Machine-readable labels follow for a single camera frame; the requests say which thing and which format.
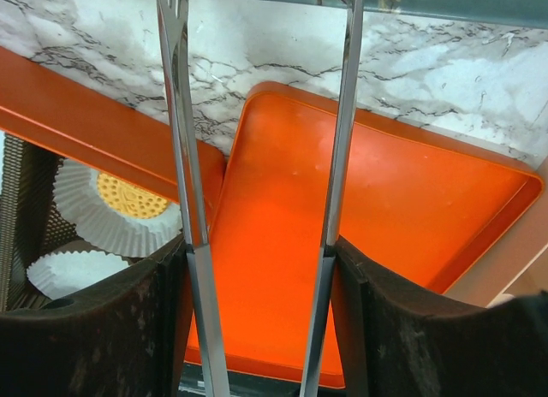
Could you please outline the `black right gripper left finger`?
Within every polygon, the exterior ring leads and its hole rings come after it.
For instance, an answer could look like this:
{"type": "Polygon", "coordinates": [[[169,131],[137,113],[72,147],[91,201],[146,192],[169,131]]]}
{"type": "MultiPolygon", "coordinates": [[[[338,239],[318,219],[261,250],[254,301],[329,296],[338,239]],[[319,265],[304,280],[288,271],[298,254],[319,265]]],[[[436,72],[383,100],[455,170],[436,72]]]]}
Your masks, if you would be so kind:
{"type": "Polygon", "coordinates": [[[181,236],[39,309],[1,315],[3,396],[174,396],[193,313],[181,236]]]}

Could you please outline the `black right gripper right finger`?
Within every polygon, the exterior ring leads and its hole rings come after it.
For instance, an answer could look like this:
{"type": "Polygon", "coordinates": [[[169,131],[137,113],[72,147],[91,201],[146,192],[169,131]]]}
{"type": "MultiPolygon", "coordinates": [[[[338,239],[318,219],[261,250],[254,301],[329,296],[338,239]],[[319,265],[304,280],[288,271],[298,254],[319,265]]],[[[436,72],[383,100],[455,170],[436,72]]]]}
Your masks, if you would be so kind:
{"type": "Polygon", "coordinates": [[[544,396],[547,294],[482,308],[335,245],[331,304],[349,396],[544,396]]]}

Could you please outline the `round biscuit cookie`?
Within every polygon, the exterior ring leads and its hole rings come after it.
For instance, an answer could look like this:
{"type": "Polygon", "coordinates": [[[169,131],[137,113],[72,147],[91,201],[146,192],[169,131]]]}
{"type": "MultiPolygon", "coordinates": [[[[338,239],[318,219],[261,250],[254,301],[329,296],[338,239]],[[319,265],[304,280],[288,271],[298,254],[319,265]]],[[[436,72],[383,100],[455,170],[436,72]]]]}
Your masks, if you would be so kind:
{"type": "Polygon", "coordinates": [[[163,214],[170,202],[158,195],[100,172],[99,197],[114,211],[136,219],[151,219],[163,214]]]}

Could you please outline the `orange cookie tin box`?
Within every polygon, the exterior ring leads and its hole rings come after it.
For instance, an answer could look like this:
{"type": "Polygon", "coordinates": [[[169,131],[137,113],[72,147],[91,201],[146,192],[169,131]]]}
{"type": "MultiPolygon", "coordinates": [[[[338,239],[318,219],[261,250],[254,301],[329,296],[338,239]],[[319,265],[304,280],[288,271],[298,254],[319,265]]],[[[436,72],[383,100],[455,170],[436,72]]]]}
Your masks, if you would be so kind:
{"type": "Polygon", "coordinates": [[[1,52],[1,309],[47,299],[26,267],[76,237],[53,201],[63,158],[176,200],[170,128],[10,50],[1,52]]]}

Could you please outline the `silver metal tongs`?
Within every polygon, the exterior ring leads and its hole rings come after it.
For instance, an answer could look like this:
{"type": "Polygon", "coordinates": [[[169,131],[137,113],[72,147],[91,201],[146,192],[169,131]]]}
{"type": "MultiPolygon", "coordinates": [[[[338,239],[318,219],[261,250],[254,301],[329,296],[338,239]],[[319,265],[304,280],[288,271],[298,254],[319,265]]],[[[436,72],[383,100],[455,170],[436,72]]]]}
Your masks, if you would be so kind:
{"type": "Polygon", "coordinates": [[[356,112],[363,0],[348,0],[337,102],[276,82],[244,104],[222,190],[206,215],[188,70],[189,0],[157,0],[182,230],[205,391],[229,373],[339,385],[325,347],[335,244],[356,112]]]}

